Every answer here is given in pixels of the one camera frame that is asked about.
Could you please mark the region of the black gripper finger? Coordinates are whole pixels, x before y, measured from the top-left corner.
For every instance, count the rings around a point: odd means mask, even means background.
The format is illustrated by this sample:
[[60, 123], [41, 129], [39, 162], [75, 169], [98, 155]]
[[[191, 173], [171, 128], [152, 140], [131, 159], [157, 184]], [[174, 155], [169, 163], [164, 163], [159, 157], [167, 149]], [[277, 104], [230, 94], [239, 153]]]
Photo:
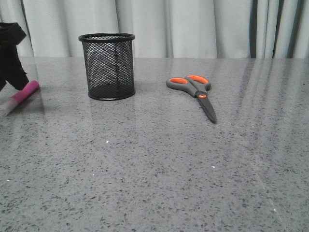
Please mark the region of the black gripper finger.
[[0, 49], [0, 90], [2, 90], [6, 85], [5, 73], [4, 73], [4, 63], [3, 63], [3, 49]]
[[2, 45], [3, 63], [6, 83], [17, 90], [22, 90], [29, 83], [27, 73], [24, 71], [15, 45]]

